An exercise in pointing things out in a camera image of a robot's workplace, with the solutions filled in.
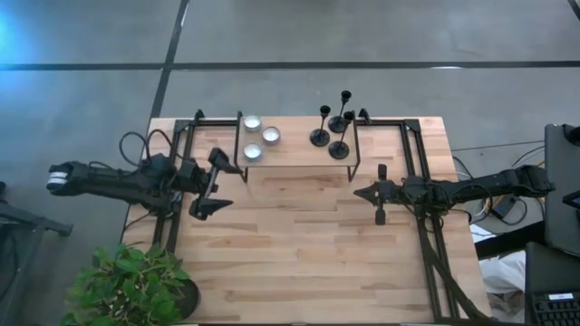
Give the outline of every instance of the table leg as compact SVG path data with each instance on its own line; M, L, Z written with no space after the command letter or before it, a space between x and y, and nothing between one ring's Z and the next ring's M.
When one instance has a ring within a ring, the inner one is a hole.
M361 163L357 163L354 166L353 173L351 173L351 167L346 167L346 170L348 172L348 182L352 182L353 181L354 175L356 174L356 170L359 168L359 165L361 165Z

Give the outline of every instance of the wooden table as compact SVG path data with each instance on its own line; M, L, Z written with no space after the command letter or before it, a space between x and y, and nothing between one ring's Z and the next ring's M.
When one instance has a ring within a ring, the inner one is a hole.
M442 118L419 119L432 178L456 180ZM174 121L154 119L150 129L170 134ZM207 164L219 146L231 159L234 135L233 127L197 127L192 156ZM234 204L205 222L188 215L194 196L184 196L176 255L202 298L187 321L432 321L414 218L403 206L387 205L387 225L377 226L373 207L353 195L377 178L379 163L388 166L389 179L400 184L406 177L400 131L361 126L358 135L362 162L352 183L343 168L332 167L255 168L247 184L220 174L213 197ZM158 152L169 154L169 146L154 137L151 154ZM414 162L421 171L416 155ZM132 207L127 222L144 213ZM154 225L153 218L133 225L123 242L150 242ZM449 213L443 234L453 276L489 315L467 217ZM446 312L440 280L439 288Z

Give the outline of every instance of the tea light candle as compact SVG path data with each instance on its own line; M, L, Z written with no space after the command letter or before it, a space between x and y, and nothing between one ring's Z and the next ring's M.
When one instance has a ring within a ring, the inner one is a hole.
M262 120L257 115L249 115L244 118L244 126L250 132L260 131L262 127Z
M249 162L256 162L262 158L262 149L258 144L247 144L244 147L244 157Z
M266 145L272 146L280 141L280 130L276 127L268 127L262 131L262 139Z

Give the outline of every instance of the black bracket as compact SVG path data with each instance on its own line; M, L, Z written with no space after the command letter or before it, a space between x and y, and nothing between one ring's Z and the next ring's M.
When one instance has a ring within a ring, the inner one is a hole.
M405 163L407 165L407 173L409 176L415 176L415 167L413 165L413 156L411 152L411 144L409 138L409 132L412 131L415 136L415 141L417 143L417 151L419 156L420 168L422 176L430 180L429 165L427 163L427 154L425 152L425 147L423 144L423 138L421 135L421 124L419 120L416 119L401 119L401 120L391 120L391 119L371 119L369 112L366 109L361 109L359 112L359 118L362 120L357 120L356 124L359 127L379 127L379 126L391 126L398 127L401 132L401 139L403 145L403 151L405 155ZM447 248L445 247L445 241L443 239L443 232L441 230L440 224L438 223L438 216L431 216L430 218L433 224L433 234L435 235L435 246L437 250L438 257L444 269L443 272L450 275L450 263L447 255ZM419 233L420 248L423 257L423 267L425 269L425 278L427 281L427 288L430 297L430 306L433 312L433 319L436 321L442 318L441 315L441 305L439 299L439 291L437 289L437 283L435 281L435 275L433 272L432 259L428 256L431 248L429 241L427 228L425 225L418 223L417 232ZM447 302L449 306L449 314L451 318L459 318L459 308L457 301L454 298L452 290L447 284L445 285L445 293L447 297Z

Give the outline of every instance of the candle holder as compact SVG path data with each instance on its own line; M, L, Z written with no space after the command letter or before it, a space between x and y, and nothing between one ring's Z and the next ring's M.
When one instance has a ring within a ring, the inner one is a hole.
M324 130L324 120L328 117L329 113L330 107L328 105L320 107L320 116L323 118L323 122L320 124L320 129L314 129L310 133L310 142L315 146L326 146L330 141L330 134Z
M354 111L348 111L344 113L344 130L343 135L341 136L340 141L335 141L328 147L328 153L334 159L344 159L348 157L349 148L346 143L344 143L344 134L346 133L346 129L348 125L351 124L354 120Z
M344 104L348 103L353 95L349 91L342 91L341 92L341 102L343 106L341 107L341 111L338 113L337 116L334 116L328 120L328 129L334 133L341 133L346 129L346 125L344 123L343 118L343 110Z

